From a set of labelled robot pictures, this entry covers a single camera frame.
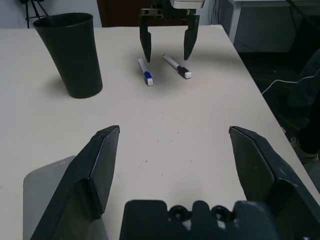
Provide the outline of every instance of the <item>marker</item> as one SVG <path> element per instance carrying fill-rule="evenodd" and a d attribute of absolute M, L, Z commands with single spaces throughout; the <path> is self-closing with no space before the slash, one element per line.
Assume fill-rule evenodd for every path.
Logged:
<path fill-rule="evenodd" d="M 176 63 L 171 57 L 168 55 L 163 54 L 163 58 L 172 66 L 174 67 L 178 73 L 185 79 L 191 78 L 191 72 L 183 66 L 180 66 Z"/>
<path fill-rule="evenodd" d="M 139 65 L 142 69 L 142 72 L 144 74 L 144 81 L 148 86 L 153 86 L 154 85 L 154 81 L 152 79 L 152 76 L 150 74 L 150 72 L 148 72 L 147 66 L 145 64 L 145 61 L 142 58 L 138 59 Z"/>

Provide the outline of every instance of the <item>wooden door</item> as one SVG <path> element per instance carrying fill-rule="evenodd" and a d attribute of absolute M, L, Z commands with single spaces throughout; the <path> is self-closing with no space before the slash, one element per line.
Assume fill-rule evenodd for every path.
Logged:
<path fill-rule="evenodd" d="M 148 9 L 152 0 L 97 0 L 102 27 L 138 27 L 141 9 Z M 186 25 L 185 20 L 153 19 L 150 26 Z"/>

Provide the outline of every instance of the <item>tripod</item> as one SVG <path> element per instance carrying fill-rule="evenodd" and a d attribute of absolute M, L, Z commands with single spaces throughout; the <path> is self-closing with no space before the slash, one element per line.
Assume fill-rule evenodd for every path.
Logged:
<path fill-rule="evenodd" d="M 35 1 L 38 3 L 38 5 L 40 6 L 40 8 L 42 9 L 42 11 L 44 12 L 44 16 L 42 15 L 42 16 L 40 16 L 39 15 L 39 12 L 38 12 L 38 10 L 37 10 L 37 8 L 36 8 L 36 5 L 35 5 Z M 35 18 L 37 18 L 37 19 L 40 19 L 40 18 L 42 18 L 42 17 L 47 17 L 47 16 L 49 16 L 48 15 L 48 13 L 46 12 L 46 10 L 44 9 L 44 7 L 41 5 L 41 3 L 40 3 L 40 1 L 39 0 L 30 0 L 30 2 L 31 2 L 31 5 L 32 5 L 32 7 L 33 7 L 33 10 L 34 10 L 34 12 L 35 12 L 35 16 L 29 16 L 29 9 L 28 9 L 28 2 L 29 2 L 29 0 L 27 0 L 27 1 L 25 1 L 24 3 L 25 3 L 25 14 L 26 14 L 26 18 L 25 18 L 25 20 L 26 20 L 26 24 L 27 24 L 27 27 L 28 27 L 28 29 L 30 28 L 30 19 L 35 19 Z"/>

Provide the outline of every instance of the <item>black plastic cup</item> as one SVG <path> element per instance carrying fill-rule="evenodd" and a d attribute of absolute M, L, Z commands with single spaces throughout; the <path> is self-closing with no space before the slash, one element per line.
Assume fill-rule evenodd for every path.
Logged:
<path fill-rule="evenodd" d="M 71 97 L 89 98 L 102 90 L 93 16 L 67 13 L 33 23 Z"/>

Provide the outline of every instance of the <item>white table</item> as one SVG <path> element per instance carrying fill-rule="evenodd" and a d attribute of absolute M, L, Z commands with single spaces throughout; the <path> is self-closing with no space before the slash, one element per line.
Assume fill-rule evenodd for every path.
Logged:
<path fill-rule="evenodd" d="M 233 12 L 231 25 L 229 30 L 229 38 L 234 44 L 237 34 L 237 28 L 242 8 L 264 8 L 264 7 L 289 7 L 286 0 L 229 0 L 233 4 Z M 299 6 L 320 6 L 318 0 L 294 0 L 294 3 Z"/>
<path fill-rule="evenodd" d="M 138 28 L 99 28 L 96 47 L 104 88 L 68 96 L 33 29 L 0 30 L 0 233 L 22 239 L 23 180 L 31 171 L 76 155 L 96 133 L 120 125 L 114 179 L 103 216 L 119 239 L 125 203 L 159 199 L 191 209 L 194 201 L 232 209 L 245 200 L 229 126 L 258 132 L 320 195 L 296 157 L 236 50 L 219 26 L 201 26 L 183 62 L 185 27 L 151 27 L 153 87 L 138 65 Z M 163 59 L 192 71 L 183 79 Z"/>

